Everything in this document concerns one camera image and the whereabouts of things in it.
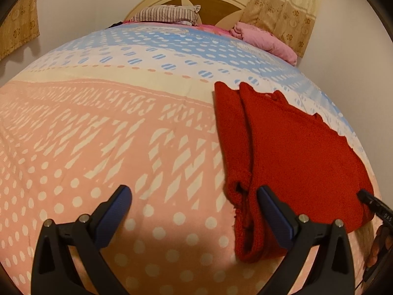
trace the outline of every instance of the bedspread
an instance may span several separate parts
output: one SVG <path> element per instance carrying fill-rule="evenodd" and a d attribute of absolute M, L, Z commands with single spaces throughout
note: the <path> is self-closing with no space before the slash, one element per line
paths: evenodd
<path fill-rule="evenodd" d="M 136 23 L 94 32 L 0 89 L 0 260 L 24 294 L 43 221 L 91 213 L 119 184 L 134 199 L 102 254 L 129 292 L 252 295 L 263 287 L 281 259 L 235 258 L 213 107 L 217 80 L 233 89 L 245 81 L 258 92 L 280 90 L 291 105 L 319 113 L 347 137 L 379 196 L 341 112 L 283 60 L 190 27 Z M 350 234 L 357 281 L 378 224 Z"/>

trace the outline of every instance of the beige curtain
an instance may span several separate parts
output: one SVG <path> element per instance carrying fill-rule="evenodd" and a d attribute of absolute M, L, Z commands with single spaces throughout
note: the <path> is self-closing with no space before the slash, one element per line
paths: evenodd
<path fill-rule="evenodd" d="M 0 60 L 39 35 L 37 0 L 18 0 L 0 27 Z"/>
<path fill-rule="evenodd" d="M 304 55 L 321 0 L 250 0 L 240 21 L 273 33 Z"/>

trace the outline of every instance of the pillow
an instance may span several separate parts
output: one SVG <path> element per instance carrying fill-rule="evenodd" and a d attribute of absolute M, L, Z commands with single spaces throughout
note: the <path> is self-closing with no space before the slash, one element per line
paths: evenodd
<path fill-rule="evenodd" d="M 177 6 L 177 5 L 157 5 L 144 8 L 135 14 L 131 21 L 164 22 L 173 23 L 188 21 L 197 26 L 198 12 L 200 5 Z"/>
<path fill-rule="evenodd" d="M 188 25 L 189 27 L 193 25 L 190 21 L 179 21 L 179 22 L 174 22 L 172 24 Z"/>

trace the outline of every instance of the headboard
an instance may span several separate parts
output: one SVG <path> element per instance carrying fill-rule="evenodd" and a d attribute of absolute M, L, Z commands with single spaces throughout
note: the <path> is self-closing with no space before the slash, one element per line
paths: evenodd
<path fill-rule="evenodd" d="M 250 0 L 143 0 L 133 8 L 125 18 L 130 20 L 135 13 L 153 5 L 201 5 L 199 24 L 210 24 L 229 30 L 241 18 L 243 10 Z"/>

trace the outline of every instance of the red towel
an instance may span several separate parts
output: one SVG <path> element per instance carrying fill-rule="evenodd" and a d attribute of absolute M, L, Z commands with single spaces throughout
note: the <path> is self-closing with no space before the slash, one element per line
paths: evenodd
<path fill-rule="evenodd" d="M 296 214 L 352 232 L 373 215 L 356 193 L 373 187 L 344 136 L 319 114 L 308 115 L 275 91 L 257 93 L 215 84 L 217 130 L 227 171 L 225 193 L 236 209 L 235 253 L 245 262 L 285 254 L 263 219 L 257 189 L 269 185 Z"/>

